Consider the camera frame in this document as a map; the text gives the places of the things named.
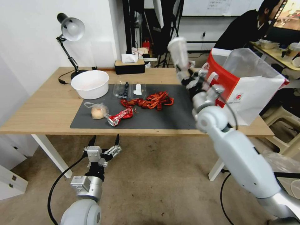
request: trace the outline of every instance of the robotic arm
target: robotic arm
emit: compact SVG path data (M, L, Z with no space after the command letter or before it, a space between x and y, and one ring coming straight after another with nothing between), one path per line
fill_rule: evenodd
M84 148L89 159L89 171L84 176L74 176L71 186L76 190L80 200L74 202L63 214L61 225L100 225L101 208L98 202L101 199L102 183L104 182L104 168L108 161L113 159L122 150L120 137L117 135L115 145L110 149L101 149L94 146L91 140Z
M228 124L223 109L215 106L215 100L220 97L224 88L220 85L205 88L207 86L205 69L193 72L188 66L180 67L181 62L187 61L187 53L180 55L180 57L186 55L186 60L172 55L174 47L170 48L170 45L178 41L179 48L182 48L182 39L176 39L170 42L168 49L177 67L177 77L187 88L192 99L194 108L192 114L197 129L207 133L212 139L217 155L223 160L237 183L251 192L270 214L283 218L273 221L273 224L278 222L291 224L290 217L295 218L292 219L293 224L299 224L300 200L281 189L268 162L242 132Z

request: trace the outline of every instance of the lamp base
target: lamp base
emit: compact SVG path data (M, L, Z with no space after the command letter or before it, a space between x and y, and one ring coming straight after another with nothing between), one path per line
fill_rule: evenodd
M86 71L88 71L88 70L79 70L78 72L73 72L72 74L71 74L71 79L73 79L76 75L78 75L78 74L80 74L80 73L83 73L83 72L86 72Z

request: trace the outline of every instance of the white table leg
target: white table leg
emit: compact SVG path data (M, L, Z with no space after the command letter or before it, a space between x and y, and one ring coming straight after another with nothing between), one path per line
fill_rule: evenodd
M263 53L263 55L261 56L262 60L266 60L267 54Z
M216 164L213 166L212 170L209 172L208 174L208 178L210 181L214 181L215 178L217 177L217 175L221 172L221 169L223 169L223 167L225 166L225 164L223 163L223 161L219 158L218 161L216 162Z
M55 163L55 165L61 172L68 169L68 165L56 151L46 135L32 134L31 136L36 140L36 142L41 146L41 148L45 151L45 153L50 157L50 159ZM66 178L71 178L72 171L69 170L68 172L66 172L65 176Z

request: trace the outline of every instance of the light stand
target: light stand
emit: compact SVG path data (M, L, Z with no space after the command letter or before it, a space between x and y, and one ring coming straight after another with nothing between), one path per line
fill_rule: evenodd
M77 62L69 55L67 50L65 49L63 42L68 41L78 41L82 38L85 32L85 26L83 22L79 19L68 17L64 13L59 13L57 15L57 20L60 22L62 34L56 38L56 40L60 43L62 49L68 56L69 61L75 68L75 72L71 74L71 79L73 79L76 75L86 72L87 70L79 70Z

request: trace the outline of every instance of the red object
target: red object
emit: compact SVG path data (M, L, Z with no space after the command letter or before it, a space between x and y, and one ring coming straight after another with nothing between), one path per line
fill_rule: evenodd
M143 48L147 48L148 51L149 51L149 49L150 49L150 42L149 42L148 40L147 40L147 41L144 41L143 44L142 44L142 47L143 47Z
M132 116L133 116L133 109L129 107L119 112L117 115L108 117L107 121L110 125L115 127L120 123L121 119L128 119L131 118Z
M168 96L168 92L157 92L153 95L149 95L146 99L136 98L131 101L127 101L126 99L121 100L121 104L125 107L133 107L138 105L142 108L153 109L157 108L157 110L162 110L163 105L173 105L174 98Z
M221 96L224 98L225 101L227 101L234 90L235 86L237 85L239 81L239 77L236 77L235 75L231 74L227 70L225 70L222 66L220 66L214 59L212 52L209 53L207 62L209 64L208 73L206 75L207 80L210 76L213 76L213 72L217 73L217 80L212 79L211 85L214 84L222 84L222 86L225 88L224 92L221 94ZM220 101L219 99L216 100L216 104L221 106L222 108L225 106L225 103Z

